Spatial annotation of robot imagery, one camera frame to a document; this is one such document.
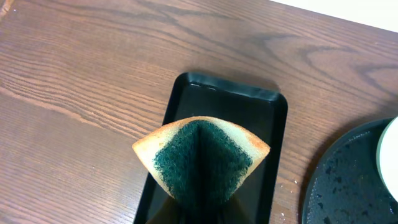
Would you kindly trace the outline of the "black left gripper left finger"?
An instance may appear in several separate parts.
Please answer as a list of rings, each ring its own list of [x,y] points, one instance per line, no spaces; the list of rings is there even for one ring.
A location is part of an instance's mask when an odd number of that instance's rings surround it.
[[[174,198],[168,197],[160,210],[146,224],[180,224],[181,208]]]

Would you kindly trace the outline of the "green and yellow sponge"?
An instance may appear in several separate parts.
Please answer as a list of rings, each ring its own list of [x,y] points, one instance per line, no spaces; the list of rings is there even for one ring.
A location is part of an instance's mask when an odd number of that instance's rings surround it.
[[[155,181],[191,214],[226,203],[270,152],[240,125],[193,116],[163,125],[132,145]]]

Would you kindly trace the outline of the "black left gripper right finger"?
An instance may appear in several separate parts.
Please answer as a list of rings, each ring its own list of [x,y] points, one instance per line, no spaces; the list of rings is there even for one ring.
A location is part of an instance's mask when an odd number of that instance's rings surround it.
[[[220,207],[219,220],[222,224],[253,224],[235,194]]]

